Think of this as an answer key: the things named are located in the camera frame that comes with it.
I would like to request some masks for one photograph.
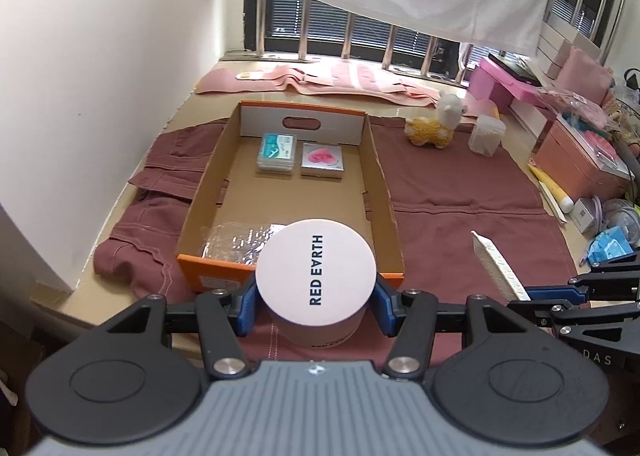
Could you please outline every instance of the white round lid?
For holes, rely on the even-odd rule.
[[[260,296],[283,319],[327,326],[362,308],[376,282],[376,260],[354,230],[328,219],[306,219],[277,232],[255,268]]]

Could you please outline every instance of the stuffed alpaca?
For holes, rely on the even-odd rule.
[[[404,133],[414,145],[433,143],[438,149],[444,149],[453,139],[453,131],[465,113],[466,105],[461,98],[441,91],[435,118],[407,118]]]

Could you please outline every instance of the pink box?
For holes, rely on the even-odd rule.
[[[502,84],[479,67],[471,73],[466,91],[476,100],[491,100],[500,112],[508,112],[513,100],[513,95]]]
[[[509,73],[503,70],[500,66],[494,64],[488,58],[483,58],[482,60],[480,60],[479,68],[489,73],[496,82],[507,89],[517,100],[530,103],[531,105],[536,105],[538,107],[545,106],[545,104],[542,102],[542,100],[540,100],[540,97],[538,96],[537,88],[516,80]]]
[[[628,180],[598,168],[571,133],[557,121],[533,159],[574,201],[594,196],[602,201],[619,198],[629,184]]]

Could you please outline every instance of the pink towel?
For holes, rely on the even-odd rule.
[[[251,71],[248,76],[238,78],[231,70],[217,68],[203,76],[196,93],[274,91],[291,86],[301,94],[364,94],[398,105],[435,105],[439,98],[436,89],[348,60],[276,66],[272,71]]]

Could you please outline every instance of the pink heart label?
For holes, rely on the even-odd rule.
[[[309,153],[309,161],[311,163],[324,163],[326,165],[333,165],[337,162],[337,159],[329,149],[316,149]]]

